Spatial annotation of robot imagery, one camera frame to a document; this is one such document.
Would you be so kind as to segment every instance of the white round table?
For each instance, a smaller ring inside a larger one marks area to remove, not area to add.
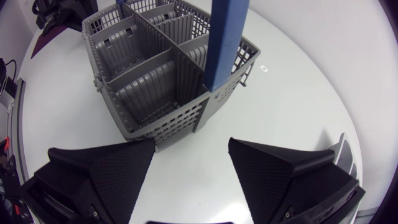
[[[210,12],[210,0],[190,2]],[[99,8],[109,3],[100,2]],[[26,81],[22,133],[29,177],[49,161],[50,147],[125,141],[96,92],[81,34],[67,29],[30,59],[40,33],[19,74]],[[243,35],[262,51],[248,86],[239,85],[197,133],[154,155],[130,223],[252,223],[228,154],[230,137],[316,151],[346,133],[362,182],[353,122],[322,72],[286,35],[250,10]]]

